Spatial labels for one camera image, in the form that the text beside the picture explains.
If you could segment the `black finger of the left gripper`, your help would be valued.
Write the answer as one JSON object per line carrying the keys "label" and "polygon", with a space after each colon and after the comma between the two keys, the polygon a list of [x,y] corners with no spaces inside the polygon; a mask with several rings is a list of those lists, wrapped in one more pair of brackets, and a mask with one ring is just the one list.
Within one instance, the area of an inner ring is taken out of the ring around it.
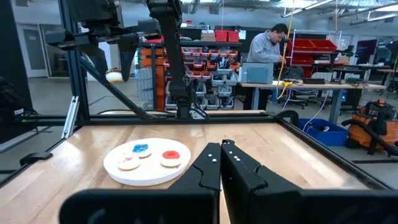
{"label": "black finger of the left gripper", "polygon": [[84,53],[93,63],[94,69],[91,75],[94,78],[104,78],[108,70],[106,57],[103,50],[99,48],[98,43],[89,43],[83,46]]}
{"label": "black finger of the left gripper", "polygon": [[138,38],[121,39],[118,41],[121,75],[124,82],[129,80],[131,65],[139,45]]}

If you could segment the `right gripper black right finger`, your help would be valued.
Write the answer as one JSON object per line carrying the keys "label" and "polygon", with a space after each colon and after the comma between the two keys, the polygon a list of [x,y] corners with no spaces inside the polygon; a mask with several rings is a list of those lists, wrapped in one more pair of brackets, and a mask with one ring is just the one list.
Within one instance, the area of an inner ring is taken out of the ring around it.
{"label": "right gripper black right finger", "polygon": [[249,156],[234,141],[224,139],[221,147],[221,175],[228,200],[266,198],[301,190]]}

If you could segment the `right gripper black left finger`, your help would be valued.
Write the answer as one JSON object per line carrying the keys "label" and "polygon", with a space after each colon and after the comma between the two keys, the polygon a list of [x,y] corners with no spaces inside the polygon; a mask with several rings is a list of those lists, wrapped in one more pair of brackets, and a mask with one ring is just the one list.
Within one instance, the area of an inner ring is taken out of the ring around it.
{"label": "right gripper black left finger", "polygon": [[169,190],[193,193],[209,193],[220,198],[221,145],[208,143],[190,167],[176,180]]}

